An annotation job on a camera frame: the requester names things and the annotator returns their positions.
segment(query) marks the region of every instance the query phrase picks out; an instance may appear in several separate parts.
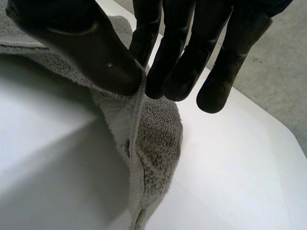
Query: terry cloth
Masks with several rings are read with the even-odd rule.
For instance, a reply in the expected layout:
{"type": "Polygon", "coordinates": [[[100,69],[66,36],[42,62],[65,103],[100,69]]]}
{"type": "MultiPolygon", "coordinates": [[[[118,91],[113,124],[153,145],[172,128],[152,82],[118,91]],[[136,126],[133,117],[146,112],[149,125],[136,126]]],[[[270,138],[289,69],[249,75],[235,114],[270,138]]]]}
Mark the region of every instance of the terry cloth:
{"type": "MultiPolygon", "coordinates": [[[[143,230],[154,207],[169,189],[182,140],[182,124],[174,102],[145,96],[145,72],[133,96],[120,96],[96,87],[65,59],[21,32],[6,16],[0,0],[0,54],[24,56],[50,71],[88,87],[108,124],[118,152],[130,168],[131,230],[143,230]]],[[[126,47],[132,38],[129,22],[110,17],[126,47]]]]}

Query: gray floor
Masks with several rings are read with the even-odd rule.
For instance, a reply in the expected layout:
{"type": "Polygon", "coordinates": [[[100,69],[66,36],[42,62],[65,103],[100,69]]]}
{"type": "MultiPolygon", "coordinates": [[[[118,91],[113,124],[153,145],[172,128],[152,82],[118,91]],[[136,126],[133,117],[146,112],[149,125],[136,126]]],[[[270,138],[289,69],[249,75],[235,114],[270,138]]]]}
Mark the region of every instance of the gray floor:
{"type": "MultiPolygon", "coordinates": [[[[132,0],[115,0],[133,12],[132,0]]],[[[273,18],[268,32],[253,47],[235,88],[285,124],[307,155],[307,4],[294,2],[273,18]]],[[[214,64],[222,38],[208,64],[214,64]]]]}

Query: black glove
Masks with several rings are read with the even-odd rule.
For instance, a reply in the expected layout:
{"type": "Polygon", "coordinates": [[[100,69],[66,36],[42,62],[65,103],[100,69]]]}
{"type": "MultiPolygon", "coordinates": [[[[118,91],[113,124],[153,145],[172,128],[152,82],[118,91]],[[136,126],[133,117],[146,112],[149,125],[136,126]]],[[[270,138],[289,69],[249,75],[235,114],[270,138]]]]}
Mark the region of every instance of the black glove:
{"type": "Polygon", "coordinates": [[[219,112],[249,50],[271,25],[271,16],[291,1],[133,0],[137,29],[129,50],[144,67],[156,42],[162,8],[165,15],[164,37],[147,76],[146,94],[153,99],[184,100],[230,17],[223,47],[197,97],[201,110],[219,112]],[[191,38],[181,56],[194,11],[191,38]]]}
{"type": "Polygon", "coordinates": [[[9,0],[7,15],[96,86],[121,95],[137,91],[141,68],[95,1],[9,0]]]}

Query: white table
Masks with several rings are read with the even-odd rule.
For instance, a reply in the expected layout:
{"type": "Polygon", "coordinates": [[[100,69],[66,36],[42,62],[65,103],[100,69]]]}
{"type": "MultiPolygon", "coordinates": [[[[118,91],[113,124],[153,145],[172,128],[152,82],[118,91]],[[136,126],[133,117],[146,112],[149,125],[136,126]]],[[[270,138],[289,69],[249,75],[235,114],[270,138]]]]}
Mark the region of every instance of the white table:
{"type": "MultiPolygon", "coordinates": [[[[135,28],[125,9],[98,2],[135,28]]],[[[178,103],[181,160],[146,229],[307,229],[307,160],[293,134],[235,89],[222,112],[201,112],[208,72],[178,103]]],[[[50,75],[0,57],[0,229],[127,229],[129,173],[102,115],[86,90],[50,75]]]]}

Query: dark stain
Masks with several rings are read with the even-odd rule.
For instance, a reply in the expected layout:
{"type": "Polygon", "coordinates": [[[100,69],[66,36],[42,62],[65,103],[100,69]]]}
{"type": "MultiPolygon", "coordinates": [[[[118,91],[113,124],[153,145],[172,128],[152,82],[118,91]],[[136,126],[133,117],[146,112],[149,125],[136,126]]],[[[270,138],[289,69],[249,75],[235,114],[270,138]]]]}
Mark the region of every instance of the dark stain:
{"type": "Polygon", "coordinates": [[[126,155],[128,156],[128,158],[130,158],[130,151],[129,151],[130,139],[127,139],[127,140],[125,141],[124,147],[125,147],[126,155]]]}
{"type": "Polygon", "coordinates": [[[260,61],[258,58],[254,58],[254,57],[253,57],[253,62],[254,63],[260,63],[260,64],[262,63],[262,61],[260,61]]]}

